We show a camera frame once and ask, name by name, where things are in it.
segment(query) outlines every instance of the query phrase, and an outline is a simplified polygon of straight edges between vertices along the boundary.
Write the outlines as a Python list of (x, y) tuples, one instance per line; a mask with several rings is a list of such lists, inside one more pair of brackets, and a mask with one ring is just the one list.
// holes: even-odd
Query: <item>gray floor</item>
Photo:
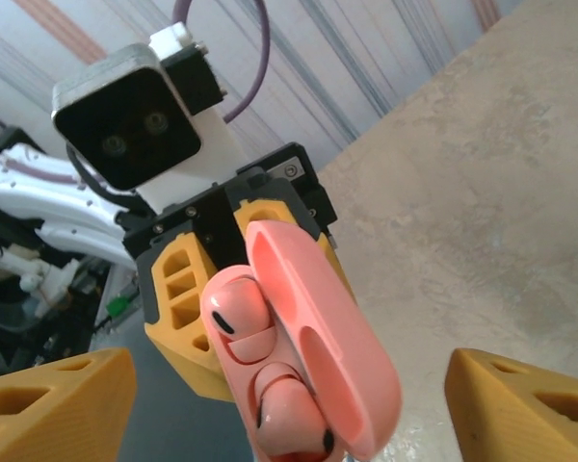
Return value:
[(119, 462), (252, 462), (235, 406), (196, 396), (146, 337), (141, 312), (95, 347), (127, 347), (137, 369)]

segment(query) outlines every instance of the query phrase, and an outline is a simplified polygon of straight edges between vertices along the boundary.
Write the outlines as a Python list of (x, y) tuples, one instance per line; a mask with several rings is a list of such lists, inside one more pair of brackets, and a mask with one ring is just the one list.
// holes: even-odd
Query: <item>striped wall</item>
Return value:
[[(520, 0), (268, 0), (272, 60), (264, 87), (232, 128), (254, 159), (287, 141), (317, 167), (470, 46)], [(86, 64), (171, 23), (173, 0), (0, 0), (0, 118), (54, 155), (51, 89)], [(195, 0), (189, 27), (229, 96), (258, 63), (251, 0)]]

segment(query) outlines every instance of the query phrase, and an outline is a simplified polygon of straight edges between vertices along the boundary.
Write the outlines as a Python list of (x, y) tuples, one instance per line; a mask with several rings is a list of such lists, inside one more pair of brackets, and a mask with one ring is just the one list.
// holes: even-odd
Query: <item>earbud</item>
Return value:
[(330, 454), (334, 435), (303, 383), (284, 377), (263, 393), (256, 438), (271, 456), (291, 453)]
[(270, 311), (252, 279), (243, 277), (230, 282), (210, 301), (214, 324), (231, 341), (246, 339), (270, 327)]

